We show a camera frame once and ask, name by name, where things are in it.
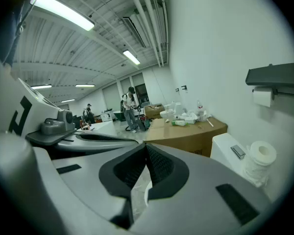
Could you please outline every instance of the ceiling duct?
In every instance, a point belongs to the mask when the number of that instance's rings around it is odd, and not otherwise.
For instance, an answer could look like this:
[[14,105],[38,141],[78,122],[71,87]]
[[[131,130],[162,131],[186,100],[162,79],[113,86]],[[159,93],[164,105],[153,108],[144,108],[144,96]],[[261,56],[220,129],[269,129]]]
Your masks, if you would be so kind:
[[[165,20],[164,20],[163,8],[160,5],[158,6],[159,6],[159,12],[160,12],[160,21],[161,21],[159,24],[159,20],[156,20],[158,32],[160,32],[160,30],[162,30],[162,32],[165,32],[165,28],[164,28]],[[147,8],[143,6],[143,9],[144,9],[144,13],[146,15],[149,25],[152,25]],[[141,45],[141,47],[143,48],[151,47],[151,41],[149,39],[147,30],[145,29],[143,20],[141,16],[139,15],[139,13],[137,12],[137,10],[131,10],[129,13],[123,16],[122,20],[124,22],[125,27],[131,32],[131,34],[136,39],[136,41]],[[152,32],[152,36],[155,39],[155,33],[153,28],[151,29],[151,32]],[[166,42],[165,39],[163,38],[160,38],[160,41],[162,44]]]

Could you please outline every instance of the paper towel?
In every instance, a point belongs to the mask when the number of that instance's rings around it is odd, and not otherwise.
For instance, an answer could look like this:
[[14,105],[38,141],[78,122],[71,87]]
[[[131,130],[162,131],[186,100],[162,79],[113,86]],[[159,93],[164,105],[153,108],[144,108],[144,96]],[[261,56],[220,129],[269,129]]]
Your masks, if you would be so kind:
[[259,187],[267,182],[269,167],[276,159],[276,150],[264,141],[254,142],[245,156],[244,177]]
[[256,104],[270,107],[273,104],[272,89],[268,87],[255,87],[253,99]]

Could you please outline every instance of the ceiling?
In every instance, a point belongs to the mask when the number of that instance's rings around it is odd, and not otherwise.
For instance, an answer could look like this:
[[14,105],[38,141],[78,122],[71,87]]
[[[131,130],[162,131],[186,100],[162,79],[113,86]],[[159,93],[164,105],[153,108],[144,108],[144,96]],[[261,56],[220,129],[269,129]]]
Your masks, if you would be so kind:
[[[142,47],[122,21],[124,14],[136,9],[133,0],[58,1],[91,20],[95,27],[86,31],[34,7],[25,21],[11,71],[14,78],[19,77],[30,86],[52,84],[52,88],[39,90],[52,103],[81,99],[117,78],[157,64],[153,48]],[[161,50],[164,62],[165,46]],[[123,55],[126,49],[138,58],[140,65]],[[86,83],[95,84],[95,89],[75,87]]]

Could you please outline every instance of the cable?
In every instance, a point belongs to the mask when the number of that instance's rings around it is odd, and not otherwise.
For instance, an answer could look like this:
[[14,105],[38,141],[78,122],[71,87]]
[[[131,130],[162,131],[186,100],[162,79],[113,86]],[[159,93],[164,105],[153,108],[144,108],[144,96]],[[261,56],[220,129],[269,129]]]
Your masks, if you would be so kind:
[[19,29],[21,28],[22,24],[24,23],[24,21],[26,20],[26,18],[28,17],[28,15],[31,13],[31,11],[33,10],[35,3],[37,0],[35,0],[33,2],[33,4],[31,5],[31,7],[29,8],[29,10],[27,11],[27,13],[25,14],[25,16],[22,18],[21,22],[18,24],[18,27],[16,28],[16,32],[19,31]]
[[161,91],[161,94],[162,94],[162,96],[163,96],[163,99],[165,100],[166,104],[168,104],[168,102],[167,102],[165,96],[163,95],[162,89],[161,89],[161,87],[160,87],[160,85],[159,85],[158,79],[157,79],[157,77],[156,77],[156,75],[155,75],[155,72],[153,71],[153,68],[151,68],[151,70],[152,70],[153,75],[155,76],[155,79],[156,79],[156,81],[157,81],[157,84],[158,84],[158,86],[159,86],[159,89],[160,89],[160,91]]

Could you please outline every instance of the backpack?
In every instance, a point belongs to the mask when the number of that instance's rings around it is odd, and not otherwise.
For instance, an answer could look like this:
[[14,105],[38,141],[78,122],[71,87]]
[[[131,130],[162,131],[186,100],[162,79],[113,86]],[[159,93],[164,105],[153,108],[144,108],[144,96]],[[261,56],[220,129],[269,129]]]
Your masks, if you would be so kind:
[[121,100],[121,113],[124,112],[123,102],[124,102],[124,100],[122,99]]
[[88,111],[86,109],[83,110],[83,118],[85,122],[88,121]]

